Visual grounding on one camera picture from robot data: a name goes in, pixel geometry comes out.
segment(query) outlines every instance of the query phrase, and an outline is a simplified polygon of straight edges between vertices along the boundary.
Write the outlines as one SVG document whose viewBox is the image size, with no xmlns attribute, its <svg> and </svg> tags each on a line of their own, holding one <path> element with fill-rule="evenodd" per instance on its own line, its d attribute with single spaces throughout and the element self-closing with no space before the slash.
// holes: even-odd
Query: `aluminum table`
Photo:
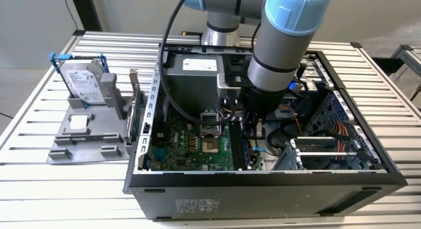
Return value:
<svg viewBox="0 0 421 229">
<path fill-rule="evenodd" d="M 123 95 L 131 95 L 130 68 L 147 93 L 160 39 L 85 32 L 61 53 L 103 52 Z M 172 36 L 168 42 L 199 44 L 199 37 Z M 44 164 L 68 108 L 68 91 L 49 68 L 0 136 L 0 228 L 421 228 L 421 114 L 363 49 L 330 42 L 313 42 L 309 49 L 323 51 L 409 186 L 346 217 L 152 222 L 122 192 L 127 161 Z"/>
</svg>

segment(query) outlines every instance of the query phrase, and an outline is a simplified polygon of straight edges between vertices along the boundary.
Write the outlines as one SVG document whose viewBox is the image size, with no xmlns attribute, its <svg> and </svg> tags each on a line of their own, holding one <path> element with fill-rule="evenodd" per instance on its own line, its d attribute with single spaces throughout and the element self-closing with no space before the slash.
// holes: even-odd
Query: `motherboard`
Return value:
<svg viewBox="0 0 421 229">
<path fill-rule="evenodd" d="M 154 151 L 154 171 L 231 171 L 237 170 L 234 160 L 238 157 L 247 160 L 249 170 L 262 170 L 259 155 L 253 152 L 253 141 L 241 142 L 235 148 L 238 152 L 232 151 L 228 124 L 220 126 L 219 137 L 202 137 L 203 129 L 206 127 L 190 123 L 172 112 L 167 140 Z"/>
</svg>

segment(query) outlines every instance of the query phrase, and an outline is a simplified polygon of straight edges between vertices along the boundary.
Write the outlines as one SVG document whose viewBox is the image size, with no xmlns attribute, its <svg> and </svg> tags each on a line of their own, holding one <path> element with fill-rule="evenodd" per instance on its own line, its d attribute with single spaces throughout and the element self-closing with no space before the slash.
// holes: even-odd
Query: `blue drive bracket handle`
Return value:
<svg viewBox="0 0 421 229">
<path fill-rule="evenodd" d="M 61 76 L 61 79 L 63 79 L 63 82 L 65 84 L 65 87 L 67 87 L 67 90 L 68 92 L 71 93 L 71 98 L 75 98 L 75 95 L 72 94 L 72 91 L 71 91 L 71 88 L 68 87 L 68 84 L 65 82 L 65 79 L 64 79 L 64 76 L 63 76 L 63 73 L 60 71 L 60 67 L 57 66 L 57 62 L 60 61 L 68 61 L 68 60 L 79 60 L 79 59 L 100 59 L 102 61 L 102 64 L 103 64 L 103 68 L 104 68 L 104 73 L 110 73 L 110 69 L 108 69 L 108 64 L 107 64 L 107 58 L 104 56 L 103 53 L 99 54 L 99 57 L 73 57 L 72 54 L 59 54 L 57 57 L 55 57 L 55 53 L 51 53 L 49 54 L 49 61 L 51 61 L 51 64 L 56 70 L 56 72 L 60 74 Z"/>
<path fill-rule="evenodd" d="M 49 61 L 51 61 L 51 64 L 55 68 L 55 71 L 59 73 L 59 75 L 61 76 L 61 79 L 63 79 L 63 82 L 65 84 L 65 87 L 67 87 L 67 90 L 68 92 L 71 93 L 71 98 L 75 98 L 75 95 L 72 94 L 72 91 L 71 91 L 71 88 L 68 87 L 68 84 L 65 82 L 65 79 L 64 79 L 64 76 L 63 76 L 63 73 L 60 71 L 60 67 L 57 66 L 57 61 L 63 61 L 63 60 L 69 60 L 72 55 L 69 56 L 61 56 L 61 55 L 69 55 L 69 54 L 60 54 L 57 58 L 55 58 L 55 53 L 51 53 L 49 54 Z"/>
<path fill-rule="evenodd" d="M 99 59 L 100 59 L 100 61 L 103 62 L 103 67 L 104 67 L 106 73 L 110 73 L 108 64 L 107 64 L 107 58 L 106 58 L 106 56 L 104 56 L 103 53 L 99 54 Z"/>
</svg>

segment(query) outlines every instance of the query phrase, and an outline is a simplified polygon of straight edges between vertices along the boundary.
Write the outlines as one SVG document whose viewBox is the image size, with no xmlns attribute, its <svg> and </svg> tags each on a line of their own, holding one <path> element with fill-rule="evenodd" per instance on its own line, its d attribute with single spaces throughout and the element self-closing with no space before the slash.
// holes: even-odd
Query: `gray floor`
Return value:
<svg viewBox="0 0 421 229">
<path fill-rule="evenodd" d="M 15 116 L 47 69 L 0 68 L 0 112 Z M 0 115 L 0 134 L 12 119 Z"/>
</svg>

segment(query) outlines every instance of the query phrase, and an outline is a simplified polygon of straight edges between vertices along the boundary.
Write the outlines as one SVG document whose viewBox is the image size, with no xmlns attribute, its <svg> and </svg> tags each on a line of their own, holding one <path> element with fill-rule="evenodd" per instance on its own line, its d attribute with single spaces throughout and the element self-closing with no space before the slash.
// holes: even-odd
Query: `case label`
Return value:
<svg viewBox="0 0 421 229">
<path fill-rule="evenodd" d="M 175 199 L 178 213 L 215 213 L 218 211 L 219 203 L 219 198 Z"/>
<path fill-rule="evenodd" d="M 183 70 L 218 71 L 216 60 L 211 59 L 184 59 Z"/>
</svg>

